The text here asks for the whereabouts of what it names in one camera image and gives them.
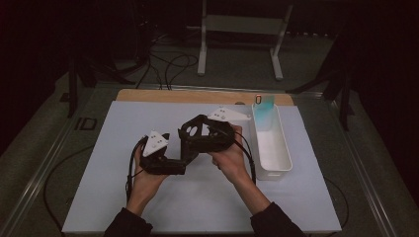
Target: white plastic part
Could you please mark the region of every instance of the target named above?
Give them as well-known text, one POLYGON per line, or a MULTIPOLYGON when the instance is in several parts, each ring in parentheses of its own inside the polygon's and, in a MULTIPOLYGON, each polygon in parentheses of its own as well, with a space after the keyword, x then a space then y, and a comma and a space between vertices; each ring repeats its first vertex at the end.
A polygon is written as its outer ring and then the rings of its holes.
POLYGON ((144 157, 147 157, 168 144, 169 141, 166 140, 166 138, 160 135, 157 131, 151 130, 150 135, 148 136, 147 144, 145 144, 144 147, 143 155, 144 157))
POLYGON ((219 107, 217 110, 208 115, 209 119, 218 121, 232 121, 232 120, 250 120, 250 115, 244 115, 226 107, 219 107))

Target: metal stand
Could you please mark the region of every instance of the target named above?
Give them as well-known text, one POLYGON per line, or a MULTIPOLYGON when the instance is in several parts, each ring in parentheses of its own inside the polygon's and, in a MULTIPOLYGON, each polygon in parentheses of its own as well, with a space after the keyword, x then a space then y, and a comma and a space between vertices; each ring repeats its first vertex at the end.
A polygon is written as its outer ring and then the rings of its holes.
POLYGON ((297 88, 286 90, 286 93, 289 94, 299 94, 302 93, 315 85, 318 85, 322 82, 329 81, 326 89, 323 91, 323 98, 327 101, 333 101, 341 92, 341 103, 340 103, 340 111, 339 111, 339 121, 341 121, 342 126, 345 130, 349 130, 347 116, 349 111, 349 96, 350 96, 350 89, 351 89, 351 77, 350 72, 352 70, 348 70, 347 66, 352 65, 345 65, 344 62, 339 61, 341 55, 336 54, 336 51, 331 50, 329 55, 326 57, 323 65, 321 66, 316 78, 312 81, 305 83, 297 88), (328 69, 330 67, 327 63, 330 61, 337 62, 337 66, 334 65, 333 68, 337 69, 328 69))
POLYGON ((220 16, 207 14, 207 0, 203 0, 203 17, 201 26, 201 51, 198 62, 198 75, 204 76, 206 73, 207 60, 207 31, 232 32, 232 33, 251 33, 278 36, 277 44, 271 48, 270 54, 275 72, 275 79, 283 80, 278 53, 284 40, 284 35, 293 10, 293 5, 287 9, 283 19, 268 18, 249 18, 235 16, 220 16))

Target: person's right hand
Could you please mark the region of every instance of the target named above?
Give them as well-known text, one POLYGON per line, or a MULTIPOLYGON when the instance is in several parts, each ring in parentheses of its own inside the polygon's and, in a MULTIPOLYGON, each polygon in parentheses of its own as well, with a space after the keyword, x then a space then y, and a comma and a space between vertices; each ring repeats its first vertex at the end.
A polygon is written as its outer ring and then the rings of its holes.
MULTIPOLYGON (((242 144, 242 127, 233 124, 231 126, 236 132, 235 140, 242 144)), ((222 171, 233 185, 250 179, 244 165, 243 151, 236 144, 232 144, 224 151, 210 152, 209 155, 212 156, 212 163, 222 171)))

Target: metal frame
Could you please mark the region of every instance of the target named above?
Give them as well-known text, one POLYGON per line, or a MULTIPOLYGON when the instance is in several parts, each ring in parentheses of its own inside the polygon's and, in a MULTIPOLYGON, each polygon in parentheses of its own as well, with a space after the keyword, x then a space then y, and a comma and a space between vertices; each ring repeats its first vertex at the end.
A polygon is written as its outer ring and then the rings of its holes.
POLYGON ((74 111, 73 117, 67 119, 48 152, 43 157, 37 171, 28 181, 21 197, 17 200, 15 207, 8 218, 5 219, 4 224, 1 226, 0 236, 13 236, 15 230, 19 229, 28 211, 32 207, 32 204, 37 198, 38 193, 42 190, 43 183, 46 180, 47 175, 52 170, 55 162, 58 160, 60 152, 65 145, 65 141, 77 122, 77 118, 81 115, 83 108, 88 103, 92 94, 92 89, 83 88, 78 110, 74 111))
POLYGON ((270 49, 275 79, 283 80, 278 54, 290 20, 293 5, 289 5, 283 19, 249 18, 235 16, 219 16, 207 14, 207 0, 203 0, 203 16, 201 25, 201 50, 198 62, 198 75, 206 74, 207 64, 207 31, 251 33, 278 36, 276 45, 270 49))
POLYGON ((357 148, 352 141, 352 138, 347 130, 344 130, 342 124, 339 120, 339 107, 336 101, 332 101, 328 104, 329 111, 333 115, 334 123, 336 130, 340 132, 340 135, 346 142, 347 147, 349 148, 351 155, 351 164, 354 168, 354 171, 357 175, 358 181, 360 182, 361 188, 366 195, 367 201, 370 205, 371 211, 376 218, 376 222, 379 230, 381 231, 382 236, 385 237, 396 237, 398 236, 394 226, 391 223, 385 208, 382 204, 381 198, 377 193, 376 188, 373 185, 373 182, 370 179, 370 176, 364 166, 363 160, 358 153, 357 148))

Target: black sleeve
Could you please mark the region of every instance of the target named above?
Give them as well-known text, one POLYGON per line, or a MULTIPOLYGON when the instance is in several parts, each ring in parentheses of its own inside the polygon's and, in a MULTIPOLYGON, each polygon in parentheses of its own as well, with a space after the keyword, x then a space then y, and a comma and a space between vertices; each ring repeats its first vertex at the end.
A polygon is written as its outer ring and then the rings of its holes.
POLYGON ((250 220, 256 237, 305 236, 274 202, 250 220))
POLYGON ((143 218, 123 208, 105 231, 104 237, 146 237, 152 228, 143 218))

